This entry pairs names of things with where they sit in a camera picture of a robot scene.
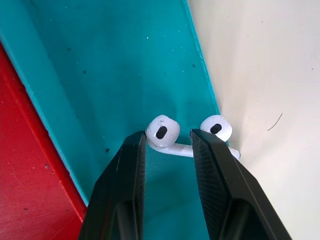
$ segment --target earbud stem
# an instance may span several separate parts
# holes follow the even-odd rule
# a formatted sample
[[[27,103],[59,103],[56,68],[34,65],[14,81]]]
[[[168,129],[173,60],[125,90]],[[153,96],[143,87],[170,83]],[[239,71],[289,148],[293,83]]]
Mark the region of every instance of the earbud stem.
[[[159,146],[155,146],[150,141],[148,141],[148,144],[152,149],[160,153],[177,155],[177,156],[188,157],[188,158],[194,157],[194,151],[191,145],[174,143],[172,146],[169,146],[169,147],[159,147]],[[235,159],[237,160],[240,159],[241,154],[238,150],[235,150],[231,147],[229,147],[229,150],[231,154],[235,157]]]

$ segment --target teal plastic board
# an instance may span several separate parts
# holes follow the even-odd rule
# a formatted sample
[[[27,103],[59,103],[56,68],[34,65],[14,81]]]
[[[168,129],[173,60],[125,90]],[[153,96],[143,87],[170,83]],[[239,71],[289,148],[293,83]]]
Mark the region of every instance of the teal plastic board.
[[[219,114],[184,0],[1,0],[0,40],[86,205],[126,136]],[[146,164],[144,239],[209,239],[193,160]]]

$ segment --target earbud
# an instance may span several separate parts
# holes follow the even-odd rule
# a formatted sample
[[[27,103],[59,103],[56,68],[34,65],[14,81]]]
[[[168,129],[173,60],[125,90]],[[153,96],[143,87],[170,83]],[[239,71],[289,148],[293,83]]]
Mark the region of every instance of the earbud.
[[[231,137],[232,127],[221,115],[212,115],[205,119],[200,126],[202,131],[212,133],[226,142]]]
[[[215,134],[223,141],[227,141],[232,133],[231,125],[220,115],[213,115],[204,120],[201,130]],[[176,143],[180,133],[179,124],[166,115],[157,116],[145,130],[147,142],[154,150],[171,155],[194,157],[191,145]],[[239,160],[240,152],[230,148],[231,154]]]
[[[192,146],[176,143],[179,133],[179,124],[166,115],[157,116],[145,130],[147,142],[154,150],[193,158]]]

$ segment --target white tabletop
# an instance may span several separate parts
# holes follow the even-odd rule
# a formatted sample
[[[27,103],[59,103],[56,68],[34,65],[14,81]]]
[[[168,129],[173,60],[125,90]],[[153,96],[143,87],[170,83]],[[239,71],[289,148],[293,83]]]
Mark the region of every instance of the white tabletop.
[[[291,237],[319,237],[320,1],[189,4],[230,146]]]

